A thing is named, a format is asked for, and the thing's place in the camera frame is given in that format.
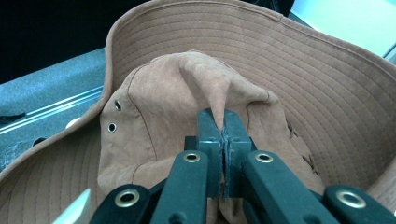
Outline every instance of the stitched hat brim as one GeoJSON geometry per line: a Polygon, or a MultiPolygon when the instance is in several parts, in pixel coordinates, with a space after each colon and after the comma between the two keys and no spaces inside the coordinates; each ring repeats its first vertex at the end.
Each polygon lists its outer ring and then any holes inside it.
{"type": "Polygon", "coordinates": [[[72,128],[30,149],[0,174],[0,218],[51,222],[85,188],[92,189],[92,207],[99,204],[101,109],[134,68],[190,49],[222,59],[273,91],[325,184],[370,189],[396,209],[396,200],[389,198],[396,192],[390,184],[396,176],[391,168],[396,155],[393,65],[261,7],[233,0],[159,0],[132,9],[113,25],[100,102],[72,128]]]}

